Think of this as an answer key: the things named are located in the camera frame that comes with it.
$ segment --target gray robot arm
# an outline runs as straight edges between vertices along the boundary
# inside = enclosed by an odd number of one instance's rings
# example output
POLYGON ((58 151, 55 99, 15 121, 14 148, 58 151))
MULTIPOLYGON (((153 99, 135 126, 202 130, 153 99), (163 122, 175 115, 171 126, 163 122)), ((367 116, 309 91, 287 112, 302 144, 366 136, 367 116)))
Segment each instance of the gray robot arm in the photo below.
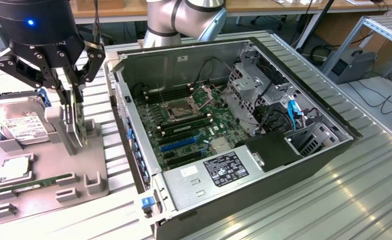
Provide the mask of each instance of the gray robot arm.
POLYGON ((226 19, 225 0, 147 0, 145 48, 178 45, 181 34, 213 41, 226 19))

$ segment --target workbench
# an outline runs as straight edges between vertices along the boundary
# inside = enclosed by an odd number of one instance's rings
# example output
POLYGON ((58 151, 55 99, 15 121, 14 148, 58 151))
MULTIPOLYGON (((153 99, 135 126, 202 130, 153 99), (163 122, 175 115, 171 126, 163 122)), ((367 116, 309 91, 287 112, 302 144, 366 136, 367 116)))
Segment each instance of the workbench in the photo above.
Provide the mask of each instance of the workbench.
MULTIPOLYGON (((255 31, 223 34, 217 39, 247 37, 263 42, 363 138, 313 177, 185 239, 392 239, 392 132, 278 35, 255 31)), ((183 39, 186 44, 194 42, 183 39)), ((137 48, 139 44, 131 43, 109 46, 107 51, 137 48)), ((110 195, 2 224, 0 239, 154 239, 134 204, 138 192, 103 72, 85 90, 85 113, 103 127, 110 195)), ((18 91, 19 86, 20 82, 0 71, 0 90, 18 91)))
MULTIPOLYGON (((310 7, 309 14, 314 14, 303 36, 298 42, 299 48, 309 37, 309 34, 315 26, 315 22, 321 17, 321 13, 327 5, 327 0, 322 3, 314 4, 310 7)), ((392 14, 392 0, 387 0, 389 11, 386 15, 392 14)), ((309 5, 301 3, 279 4, 274 0, 227 0, 226 1, 227 16, 229 17, 245 17, 245 16, 277 16, 277 15, 301 15, 307 12, 309 5)), ((329 13, 351 13, 351 12, 377 12, 379 7, 377 4, 369 6, 357 6, 349 3, 346 0, 335 0, 329 13)), ((147 21, 147 1, 146 0, 126 0, 126 7, 121 9, 101 10, 101 22, 135 22, 147 21)), ((74 9, 77 24, 91 24, 95 22, 95 11, 78 11, 74 9)), ((0 49, 6 48, 8 44, 4 43, 0 36, 0 49)))

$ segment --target warning sticker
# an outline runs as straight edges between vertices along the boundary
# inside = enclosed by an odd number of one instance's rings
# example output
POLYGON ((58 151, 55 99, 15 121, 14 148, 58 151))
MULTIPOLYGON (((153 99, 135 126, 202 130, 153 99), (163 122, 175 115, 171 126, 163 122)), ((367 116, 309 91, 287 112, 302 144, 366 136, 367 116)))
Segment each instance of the warning sticker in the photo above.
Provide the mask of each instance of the warning sticker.
POLYGON ((205 161, 203 164, 209 170, 214 184, 218 187, 222 187, 250 175, 242 160, 234 151, 205 161))
POLYGON ((39 116, 24 116, 4 121, 12 136, 16 140, 32 140, 49 136, 45 124, 39 116))

